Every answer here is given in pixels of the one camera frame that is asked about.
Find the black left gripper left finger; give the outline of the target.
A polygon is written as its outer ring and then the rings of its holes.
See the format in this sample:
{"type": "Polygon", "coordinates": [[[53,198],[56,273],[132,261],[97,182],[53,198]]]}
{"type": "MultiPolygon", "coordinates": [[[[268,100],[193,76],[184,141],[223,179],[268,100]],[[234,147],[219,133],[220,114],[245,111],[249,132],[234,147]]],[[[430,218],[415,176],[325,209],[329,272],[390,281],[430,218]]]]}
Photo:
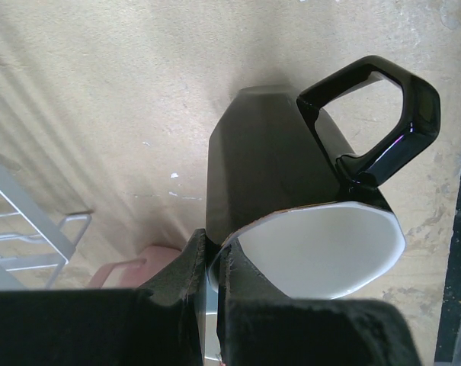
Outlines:
{"type": "Polygon", "coordinates": [[[201,365],[205,246],[133,289],[0,291],[0,365],[201,365]]]}

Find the light pink mug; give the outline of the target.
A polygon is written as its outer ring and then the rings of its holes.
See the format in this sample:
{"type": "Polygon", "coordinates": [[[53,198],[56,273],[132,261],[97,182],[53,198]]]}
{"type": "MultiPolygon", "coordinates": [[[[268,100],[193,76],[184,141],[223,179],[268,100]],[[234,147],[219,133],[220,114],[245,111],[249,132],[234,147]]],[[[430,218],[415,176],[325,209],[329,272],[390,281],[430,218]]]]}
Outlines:
{"type": "Polygon", "coordinates": [[[111,274],[118,269],[121,269],[122,273],[114,287],[138,287],[167,267],[180,254],[180,249],[148,246],[134,259],[101,266],[89,281],[87,288],[102,288],[111,274]]]}

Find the black mug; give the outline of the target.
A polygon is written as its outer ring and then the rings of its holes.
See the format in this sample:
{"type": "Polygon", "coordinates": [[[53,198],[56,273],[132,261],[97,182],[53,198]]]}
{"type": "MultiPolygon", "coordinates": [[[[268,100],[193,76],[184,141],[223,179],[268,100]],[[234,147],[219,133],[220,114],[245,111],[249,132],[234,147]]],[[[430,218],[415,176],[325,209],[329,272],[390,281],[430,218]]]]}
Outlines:
{"type": "Polygon", "coordinates": [[[224,251],[292,298],[347,296],[389,271],[406,240],[380,186],[440,132],[440,96],[427,81],[365,56],[304,91],[262,85],[238,92],[210,139],[208,275],[218,287],[224,251]],[[402,92],[398,122],[358,155],[326,105],[374,82],[402,92]]]}

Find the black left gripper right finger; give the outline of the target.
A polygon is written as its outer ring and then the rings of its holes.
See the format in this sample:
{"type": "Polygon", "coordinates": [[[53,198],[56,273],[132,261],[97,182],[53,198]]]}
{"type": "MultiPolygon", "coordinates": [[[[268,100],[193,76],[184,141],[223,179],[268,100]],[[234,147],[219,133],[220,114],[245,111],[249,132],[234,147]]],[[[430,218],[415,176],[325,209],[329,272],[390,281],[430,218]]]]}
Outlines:
{"type": "Polygon", "coordinates": [[[408,325],[378,300],[299,300],[279,291],[240,245],[219,263],[224,365],[419,365],[408,325]]]}

